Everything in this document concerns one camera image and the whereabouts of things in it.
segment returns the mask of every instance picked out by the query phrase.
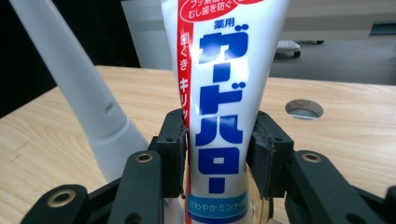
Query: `metal grommet ring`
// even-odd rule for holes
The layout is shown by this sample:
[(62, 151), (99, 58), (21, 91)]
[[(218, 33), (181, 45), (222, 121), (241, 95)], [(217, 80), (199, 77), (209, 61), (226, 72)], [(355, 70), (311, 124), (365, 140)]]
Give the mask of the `metal grommet ring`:
[(305, 153), (303, 154), (303, 159), (306, 161), (311, 161), (311, 162), (321, 162), (320, 156), (314, 153)]
[(62, 189), (52, 194), (48, 200), (49, 207), (62, 207), (76, 198), (76, 192), (72, 189)]
[(149, 153), (139, 154), (134, 158), (138, 162), (148, 162), (152, 160), (152, 155)]

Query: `toothpaste tube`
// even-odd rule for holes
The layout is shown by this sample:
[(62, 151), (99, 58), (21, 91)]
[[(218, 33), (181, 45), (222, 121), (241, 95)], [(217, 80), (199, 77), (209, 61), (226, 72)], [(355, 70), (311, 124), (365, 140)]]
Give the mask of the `toothpaste tube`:
[(162, 0), (189, 128), (185, 223), (252, 223), (246, 156), (289, 0)]

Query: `light wood tabletop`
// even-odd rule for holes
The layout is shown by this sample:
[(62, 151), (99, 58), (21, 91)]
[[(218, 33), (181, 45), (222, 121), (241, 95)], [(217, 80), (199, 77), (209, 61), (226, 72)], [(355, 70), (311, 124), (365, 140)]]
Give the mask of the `light wood tabletop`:
[[(96, 68), (148, 140), (180, 107), (171, 71)], [(317, 102), (323, 115), (292, 118), (285, 105), (295, 99)], [(327, 156), (350, 184), (380, 197), (396, 185), (396, 87), (270, 77), (261, 111), (296, 150)], [(0, 167), (0, 223), (19, 223), (39, 197), (60, 185), (80, 184), (91, 192), (106, 183), (58, 88), (0, 119)], [(288, 222), (282, 200), (276, 201), (275, 219)]]

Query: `white electric toothbrush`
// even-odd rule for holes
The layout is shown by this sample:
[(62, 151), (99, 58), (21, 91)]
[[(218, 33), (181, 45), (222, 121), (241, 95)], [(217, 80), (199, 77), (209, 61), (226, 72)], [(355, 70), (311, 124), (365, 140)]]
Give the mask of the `white electric toothbrush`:
[(50, 0), (11, 0), (18, 17), (87, 134), (108, 181), (149, 146), (123, 113), (92, 61)]

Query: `dark background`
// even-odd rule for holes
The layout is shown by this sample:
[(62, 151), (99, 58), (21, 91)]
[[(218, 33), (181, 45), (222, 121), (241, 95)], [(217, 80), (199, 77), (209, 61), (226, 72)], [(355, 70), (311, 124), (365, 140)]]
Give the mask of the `dark background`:
[[(120, 0), (53, 0), (93, 64), (140, 67)], [(0, 0), (0, 118), (56, 86), (8, 0)]]

